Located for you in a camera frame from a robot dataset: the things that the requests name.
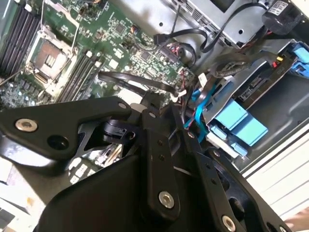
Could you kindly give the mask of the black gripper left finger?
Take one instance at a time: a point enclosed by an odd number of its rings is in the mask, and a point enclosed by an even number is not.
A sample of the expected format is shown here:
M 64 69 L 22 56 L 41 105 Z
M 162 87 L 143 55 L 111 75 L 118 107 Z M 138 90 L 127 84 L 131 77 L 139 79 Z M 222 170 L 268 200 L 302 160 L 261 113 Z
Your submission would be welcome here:
M 127 150 L 119 161 L 140 159 L 149 210 L 159 210 L 156 200 L 171 209 L 177 194 L 169 143 L 172 105 L 164 113 L 152 105 L 138 112 L 112 96 L 6 110 L 0 114 L 0 153 L 40 174 L 57 176 L 85 152 L 119 143 Z

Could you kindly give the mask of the person's hand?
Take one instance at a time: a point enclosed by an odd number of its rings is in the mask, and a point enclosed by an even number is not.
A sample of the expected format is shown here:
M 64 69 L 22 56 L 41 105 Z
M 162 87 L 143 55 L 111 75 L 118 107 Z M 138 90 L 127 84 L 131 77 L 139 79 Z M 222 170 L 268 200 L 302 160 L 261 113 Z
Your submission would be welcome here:
M 286 225 L 294 232 L 309 231 L 309 208 L 300 211 L 291 218 L 285 220 Z

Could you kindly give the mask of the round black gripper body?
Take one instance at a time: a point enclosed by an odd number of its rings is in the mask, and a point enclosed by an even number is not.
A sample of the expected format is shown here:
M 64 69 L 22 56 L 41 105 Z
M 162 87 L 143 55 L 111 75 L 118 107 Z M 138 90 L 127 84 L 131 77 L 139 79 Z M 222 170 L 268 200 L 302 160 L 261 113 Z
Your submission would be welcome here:
M 56 195 L 44 209 L 39 232 L 198 232 L 181 209 L 185 178 L 174 171 L 177 194 L 168 209 L 159 200 L 152 213 L 144 202 L 141 162 L 127 157 Z

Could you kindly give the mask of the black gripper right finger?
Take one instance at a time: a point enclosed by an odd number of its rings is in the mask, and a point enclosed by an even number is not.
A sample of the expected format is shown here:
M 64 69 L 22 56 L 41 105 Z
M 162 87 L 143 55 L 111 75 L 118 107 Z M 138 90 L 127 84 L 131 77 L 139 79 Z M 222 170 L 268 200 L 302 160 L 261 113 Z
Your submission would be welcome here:
M 181 211 L 200 232 L 288 232 L 290 229 L 229 162 L 221 150 L 202 150 L 197 137 L 183 127 L 177 106 L 170 107 L 174 155 L 185 178 Z

